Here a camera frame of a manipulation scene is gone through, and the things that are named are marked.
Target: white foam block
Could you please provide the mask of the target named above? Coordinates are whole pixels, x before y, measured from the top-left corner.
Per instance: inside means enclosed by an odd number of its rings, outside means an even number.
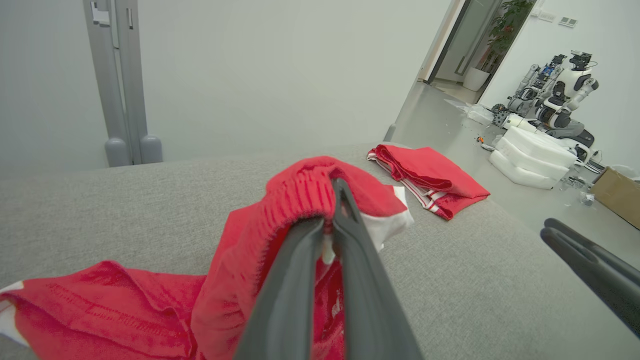
[[[561,167],[572,166],[577,159],[576,156],[556,144],[550,137],[544,133],[534,134],[512,126],[502,138],[532,158]]]
[[[548,163],[525,154],[504,137],[498,141],[495,149],[500,151],[500,153],[515,166],[533,171],[542,176],[550,177],[551,179],[560,180],[569,172],[569,168]]]
[[[489,156],[489,162],[508,177],[509,180],[516,184],[531,186],[533,188],[551,189],[558,182],[557,179],[542,176],[535,172],[515,166],[498,150],[491,153],[491,156]]]

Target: white wall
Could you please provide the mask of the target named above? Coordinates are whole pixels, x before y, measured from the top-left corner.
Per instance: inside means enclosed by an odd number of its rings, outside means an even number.
[[[82,2],[0,1],[0,179],[106,167]]]
[[[488,85],[480,103],[505,103],[527,72],[529,65],[544,65],[555,54],[570,56],[571,50],[593,54],[599,63],[593,77],[600,88],[585,99],[573,118],[594,134],[595,148],[603,150],[604,163],[626,164],[640,170],[640,101],[637,59],[637,14],[640,2],[631,0],[546,0],[543,10],[577,19],[566,28],[529,17],[502,65]]]
[[[167,161],[383,139],[450,0],[139,2]]]

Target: light switch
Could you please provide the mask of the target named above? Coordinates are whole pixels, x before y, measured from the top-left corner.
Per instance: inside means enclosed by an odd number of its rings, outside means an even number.
[[[553,22],[556,19],[556,16],[552,13],[540,12],[540,14],[538,15],[538,19]]]
[[[563,17],[560,22],[558,22],[559,25],[568,26],[569,28],[574,28],[577,23],[578,20],[570,19],[568,17]]]

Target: red cloth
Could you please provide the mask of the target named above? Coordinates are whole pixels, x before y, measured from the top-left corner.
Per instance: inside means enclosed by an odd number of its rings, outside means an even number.
[[[231,359],[288,228],[301,218],[333,216],[336,177],[347,181],[363,213],[406,210],[392,187],[367,172],[329,157],[307,159],[272,178],[261,201],[229,214],[206,276],[103,261],[24,281],[0,301],[15,305],[16,327],[41,359]],[[318,261],[314,359],[344,358],[341,275],[338,261]]]
[[[403,182],[423,207],[447,220],[490,195],[473,177],[430,147],[405,149],[381,144],[367,157],[379,161],[396,181]]]

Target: gray sofa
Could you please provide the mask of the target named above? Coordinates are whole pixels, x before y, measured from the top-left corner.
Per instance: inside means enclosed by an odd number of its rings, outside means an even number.
[[[306,156],[394,184],[375,144],[108,168],[0,183],[0,288],[104,259],[205,274],[229,211]],[[541,240],[489,199],[446,222],[408,194],[415,224],[380,256],[426,359],[638,359],[640,340]],[[34,359],[0,336],[2,359]]]

